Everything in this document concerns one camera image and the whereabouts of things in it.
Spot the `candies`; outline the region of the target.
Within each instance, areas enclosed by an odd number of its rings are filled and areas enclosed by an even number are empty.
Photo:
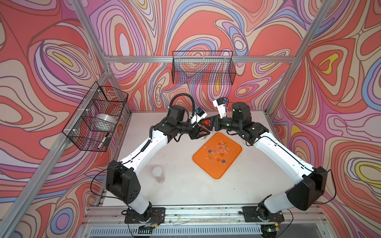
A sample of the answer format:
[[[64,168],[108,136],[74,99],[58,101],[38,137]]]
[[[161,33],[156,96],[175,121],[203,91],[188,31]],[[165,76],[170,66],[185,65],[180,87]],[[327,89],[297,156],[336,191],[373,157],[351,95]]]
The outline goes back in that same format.
[[[229,147],[226,142],[218,142],[214,149],[212,149],[212,146],[210,145],[205,145],[203,146],[203,149],[207,150],[206,160],[212,160],[219,164],[226,165],[226,160],[223,158],[225,154],[229,152]]]

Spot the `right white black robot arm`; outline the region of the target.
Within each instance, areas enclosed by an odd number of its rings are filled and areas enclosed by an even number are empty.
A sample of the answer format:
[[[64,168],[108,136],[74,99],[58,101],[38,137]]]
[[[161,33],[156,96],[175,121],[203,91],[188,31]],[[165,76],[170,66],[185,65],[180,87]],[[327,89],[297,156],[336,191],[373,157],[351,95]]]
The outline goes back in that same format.
[[[303,161],[281,144],[265,126],[254,122],[247,104],[233,103],[231,117],[227,116],[224,104],[216,107],[219,114],[200,120],[200,125],[209,131],[234,131],[248,145],[266,154],[294,183],[285,191],[264,198],[255,212],[258,219],[268,221],[276,213],[290,208],[306,211],[323,196],[327,170]]]

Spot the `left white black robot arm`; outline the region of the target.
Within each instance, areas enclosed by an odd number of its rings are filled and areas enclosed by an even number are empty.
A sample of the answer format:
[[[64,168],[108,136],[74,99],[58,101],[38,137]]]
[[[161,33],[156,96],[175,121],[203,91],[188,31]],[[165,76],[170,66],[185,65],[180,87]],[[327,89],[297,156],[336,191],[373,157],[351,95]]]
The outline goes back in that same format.
[[[210,134],[210,131],[199,125],[207,117],[203,109],[196,109],[187,121],[183,121],[186,112],[183,106],[171,106],[167,116],[150,127],[148,138],[134,152],[120,162],[112,161],[108,164],[107,191],[128,205],[144,221],[151,216],[152,204],[140,193],[138,174],[141,170],[176,136],[187,134],[191,140],[195,140]]]

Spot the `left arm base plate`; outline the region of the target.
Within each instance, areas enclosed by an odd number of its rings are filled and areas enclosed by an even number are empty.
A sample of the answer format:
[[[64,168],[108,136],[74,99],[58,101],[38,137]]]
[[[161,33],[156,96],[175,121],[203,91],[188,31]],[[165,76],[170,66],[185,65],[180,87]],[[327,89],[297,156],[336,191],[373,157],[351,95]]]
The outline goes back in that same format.
[[[125,224],[161,224],[165,222],[165,207],[149,207],[143,214],[131,208],[121,212],[125,216]]]

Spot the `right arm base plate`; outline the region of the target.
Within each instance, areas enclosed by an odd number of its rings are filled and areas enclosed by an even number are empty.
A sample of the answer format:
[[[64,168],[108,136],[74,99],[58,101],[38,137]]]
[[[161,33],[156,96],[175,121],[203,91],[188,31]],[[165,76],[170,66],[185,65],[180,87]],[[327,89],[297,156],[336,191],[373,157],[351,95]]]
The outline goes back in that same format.
[[[263,207],[244,206],[239,214],[244,216],[246,222],[284,222],[284,216],[280,212],[270,213]]]

